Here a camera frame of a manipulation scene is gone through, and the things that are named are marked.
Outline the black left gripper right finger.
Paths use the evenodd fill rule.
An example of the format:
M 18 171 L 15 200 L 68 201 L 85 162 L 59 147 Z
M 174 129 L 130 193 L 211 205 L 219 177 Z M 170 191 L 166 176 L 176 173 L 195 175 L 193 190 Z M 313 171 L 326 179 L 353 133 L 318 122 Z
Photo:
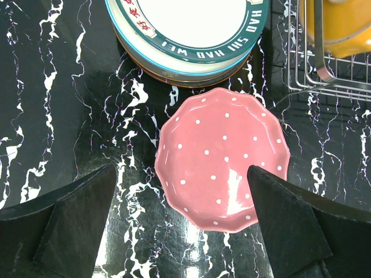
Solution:
M 370 212 L 258 166 L 247 178 L 274 277 L 370 277 Z

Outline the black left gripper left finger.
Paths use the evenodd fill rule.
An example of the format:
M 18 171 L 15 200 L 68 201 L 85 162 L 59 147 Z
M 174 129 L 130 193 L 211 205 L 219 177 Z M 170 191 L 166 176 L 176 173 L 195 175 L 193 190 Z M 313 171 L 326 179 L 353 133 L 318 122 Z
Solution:
M 91 277 L 115 190 L 108 164 L 1 210 L 1 277 Z

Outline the pink polka dot plate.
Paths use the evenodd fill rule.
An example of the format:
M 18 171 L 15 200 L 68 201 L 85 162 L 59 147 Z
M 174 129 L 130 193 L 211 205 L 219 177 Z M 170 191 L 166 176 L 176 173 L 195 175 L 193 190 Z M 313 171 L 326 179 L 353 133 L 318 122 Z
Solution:
M 248 168 L 286 179 L 289 160 L 276 116 L 250 94 L 215 88 L 162 126 L 155 171 L 169 206 L 197 228 L 237 233 L 258 222 Z

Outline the yellow polka dot plate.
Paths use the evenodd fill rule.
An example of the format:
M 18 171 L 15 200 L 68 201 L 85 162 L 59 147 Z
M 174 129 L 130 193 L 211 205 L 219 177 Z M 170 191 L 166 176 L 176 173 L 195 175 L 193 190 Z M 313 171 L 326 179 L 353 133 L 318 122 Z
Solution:
M 370 52 L 370 0 L 323 1 L 323 45 L 335 58 Z

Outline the white plate green lettered rim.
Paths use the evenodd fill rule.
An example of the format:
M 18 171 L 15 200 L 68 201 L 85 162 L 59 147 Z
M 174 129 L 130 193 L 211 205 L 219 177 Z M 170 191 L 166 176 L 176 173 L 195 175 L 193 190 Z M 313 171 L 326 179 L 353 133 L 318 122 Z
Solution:
M 269 1 L 106 1 L 119 33 L 178 60 L 224 63 L 244 55 L 262 33 Z

